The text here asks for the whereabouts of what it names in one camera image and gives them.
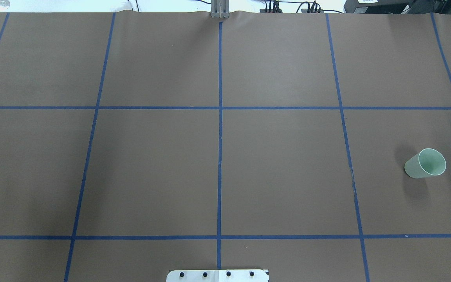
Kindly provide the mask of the green plastic cup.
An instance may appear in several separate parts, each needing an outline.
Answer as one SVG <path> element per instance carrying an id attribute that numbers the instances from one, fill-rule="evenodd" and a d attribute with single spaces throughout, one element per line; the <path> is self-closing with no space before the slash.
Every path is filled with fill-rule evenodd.
<path id="1" fill-rule="evenodd" d="M 403 169 L 414 179 L 438 176 L 446 171 L 446 159 L 439 151 L 425 148 L 406 161 Z"/>

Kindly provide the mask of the black box with label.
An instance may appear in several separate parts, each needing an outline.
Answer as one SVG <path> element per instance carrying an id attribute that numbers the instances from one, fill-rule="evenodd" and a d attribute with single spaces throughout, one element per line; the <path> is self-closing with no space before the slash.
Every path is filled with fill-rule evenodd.
<path id="1" fill-rule="evenodd" d="M 346 14 L 401 14 L 411 0 L 346 0 Z"/>

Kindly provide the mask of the aluminium frame post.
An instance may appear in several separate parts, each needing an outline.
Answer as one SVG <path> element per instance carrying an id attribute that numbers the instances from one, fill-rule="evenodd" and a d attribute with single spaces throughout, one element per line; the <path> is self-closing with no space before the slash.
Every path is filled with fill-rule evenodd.
<path id="1" fill-rule="evenodd" d="M 229 18 L 229 0 L 210 0 L 211 18 Z"/>

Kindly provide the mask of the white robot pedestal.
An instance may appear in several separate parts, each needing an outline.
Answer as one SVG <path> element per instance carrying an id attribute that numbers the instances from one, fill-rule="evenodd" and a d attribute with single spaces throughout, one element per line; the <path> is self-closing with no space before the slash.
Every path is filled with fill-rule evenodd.
<path id="1" fill-rule="evenodd" d="M 167 282 L 269 282 L 264 269 L 205 269 L 175 270 L 166 277 Z"/>

